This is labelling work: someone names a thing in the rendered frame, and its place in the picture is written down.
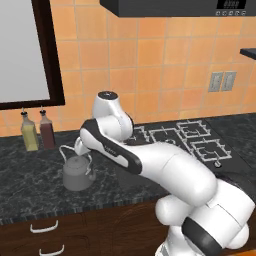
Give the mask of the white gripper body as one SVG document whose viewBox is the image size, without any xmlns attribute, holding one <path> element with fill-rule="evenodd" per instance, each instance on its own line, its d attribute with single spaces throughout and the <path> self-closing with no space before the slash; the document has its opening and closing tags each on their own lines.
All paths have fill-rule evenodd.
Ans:
<svg viewBox="0 0 256 256">
<path fill-rule="evenodd" d="M 91 152 L 82 142 L 81 138 L 78 137 L 74 144 L 74 151 L 78 156 L 82 156 Z"/>
</svg>

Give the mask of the grey kettle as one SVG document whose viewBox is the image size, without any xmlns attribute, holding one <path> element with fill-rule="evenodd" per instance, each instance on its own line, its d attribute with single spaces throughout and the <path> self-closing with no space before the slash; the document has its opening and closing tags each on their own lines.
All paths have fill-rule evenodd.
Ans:
<svg viewBox="0 0 256 256">
<path fill-rule="evenodd" d="M 83 191 L 88 189 L 96 180 L 96 172 L 92 169 L 92 157 L 89 153 L 84 156 L 67 158 L 63 148 L 72 150 L 72 147 L 61 145 L 59 152 L 64 159 L 63 185 L 70 191 Z"/>
</svg>

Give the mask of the black stove hob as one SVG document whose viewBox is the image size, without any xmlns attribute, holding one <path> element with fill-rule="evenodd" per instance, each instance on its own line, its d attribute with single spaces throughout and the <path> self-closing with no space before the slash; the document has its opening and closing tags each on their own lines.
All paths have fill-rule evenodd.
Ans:
<svg viewBox="0 0 256 256">
<path fill-rule="evenodd" d="M 136 125 L 124 141 L 137 146 L 165 142 L 186 150 L 212 172 L 234 172 L 247 176 L 249 165 L 203 119 L 167 121 Z"/>
</svg>

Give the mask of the dark red sauce bottle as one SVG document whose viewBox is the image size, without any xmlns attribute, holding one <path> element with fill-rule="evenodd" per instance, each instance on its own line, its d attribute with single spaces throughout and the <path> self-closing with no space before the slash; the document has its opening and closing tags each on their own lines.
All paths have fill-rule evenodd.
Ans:
<svg viewBox="0 0 256 256">
<path fill-rule="evenodd" d="M 45 149 L 55 148 L 55 137 L 53 131 L 52 121 L 46 116 L 46 111 L 40 109 L 41 120 L 40 120 L 40 134 Z"/>
</svg>

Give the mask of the yellow oil bottle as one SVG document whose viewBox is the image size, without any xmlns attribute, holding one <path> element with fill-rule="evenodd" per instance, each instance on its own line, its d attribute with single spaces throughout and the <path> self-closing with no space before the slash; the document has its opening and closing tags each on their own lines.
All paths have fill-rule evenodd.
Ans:
<svg viewBox="0 0 256 256">
<path fill-rule="evenodd" d="M 25 110 L 22 110 L 21 116 L 23 118 L 21 133 L 23 136 L 26 150 L 37 151 L 39 149 L 39 141 L 37 137 L 35 123 L 29 119 L 28 113 Z"/>
</svg>

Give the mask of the dark wood cupboard door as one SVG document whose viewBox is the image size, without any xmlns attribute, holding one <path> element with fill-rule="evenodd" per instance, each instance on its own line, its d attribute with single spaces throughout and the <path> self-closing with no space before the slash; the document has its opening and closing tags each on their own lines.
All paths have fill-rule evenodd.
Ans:
<svg viewBox="0 0 256 256">
<path fill-rule="evenodd" d="M 168 227 L 155 216 L 156 201 L 92 211 L 101 256 L 155 256 Z"/>
</svg>

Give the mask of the dark wood drawer front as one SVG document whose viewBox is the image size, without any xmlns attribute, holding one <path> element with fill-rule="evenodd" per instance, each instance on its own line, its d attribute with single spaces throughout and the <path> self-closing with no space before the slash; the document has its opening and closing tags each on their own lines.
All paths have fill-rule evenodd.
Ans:
<svg viewBox="0 0 256 256">
<path fill-rule="evenodd" d="M 53 226 L 59 221 L 59 225 L 56 230 L 47 233 L 33 234 L 30 232 L 30 224 L 34 229 L 41 229 Z M 39 238 L 53 238 L 59 235 L 69 234 L 76 232 L 87 226 L 86 216 L 84 214 L 71 214 L 65 216 L 57 216 L 51 218 L 43 218 L 38 220 L 31 220 L 27 222 L 17 222 L 14 224 L 8 224 L 0 226 L 0 242 L 14 242 L 21 239 L 36 239 Z"/>
<path fill-rule="evenodd" d="M 80 242 L 69 242 L 68 240 L 44 240 L 36 242 L 5 243 L 0 246 L 0 256 L 39 256 L 39 249 L 57 250 L 65 245 L 65 251 L 60 256 L 88 256 L 88 249 Z"/>
</svg>

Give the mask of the dark framed window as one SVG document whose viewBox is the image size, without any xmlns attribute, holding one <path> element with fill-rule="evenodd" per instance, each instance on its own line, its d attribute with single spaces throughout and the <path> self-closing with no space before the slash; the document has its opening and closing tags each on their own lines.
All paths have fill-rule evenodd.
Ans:
<svg viewBox="0 0 256 256">
<path fill-rule="evenodd" d="M 0 110 L 65 103 L 49 0 L 0 0 Z"/>
</svg>

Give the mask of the black range hood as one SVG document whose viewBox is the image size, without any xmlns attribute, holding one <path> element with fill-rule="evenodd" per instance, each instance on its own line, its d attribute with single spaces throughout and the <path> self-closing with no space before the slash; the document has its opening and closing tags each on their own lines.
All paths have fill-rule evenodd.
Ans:
<svg viewBox="0 0 256 256">
<path fill-rule="evenodd" d="M 256 0 L 100 0 L 118 17 L 256 16 Z"/>
</svg>

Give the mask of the grey wall outlet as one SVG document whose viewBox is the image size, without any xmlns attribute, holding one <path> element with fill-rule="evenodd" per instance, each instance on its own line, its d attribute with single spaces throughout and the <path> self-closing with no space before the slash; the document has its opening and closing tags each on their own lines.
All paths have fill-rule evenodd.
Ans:
<svg viewBox="0 0 256 256">
<path fill-rule="evenodd" d="M 222 72 L 213 72 L 211 74 L 208 91 L 209 92 L 218 92 L 220 89 L 220 86 L 221 86 L 222 78 L 223 78 Z"/>
<path fill-rule="evenodd" d="M 236 78 L 236 71 L 227 71 L 224 75 L 222 90 L 231 91 Z"/>
</svg>

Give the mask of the dark wall shelf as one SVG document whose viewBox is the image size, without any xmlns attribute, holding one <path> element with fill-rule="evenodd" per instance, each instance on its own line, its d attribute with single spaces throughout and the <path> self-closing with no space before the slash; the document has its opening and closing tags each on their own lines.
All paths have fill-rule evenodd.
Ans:
<svg viewBox="0 0 256 256">
<path fill-rule="evenodd" d="M 256 60 L 256 48 L 242 48 L 240 53 L 243 56 Z"/>
</svg>

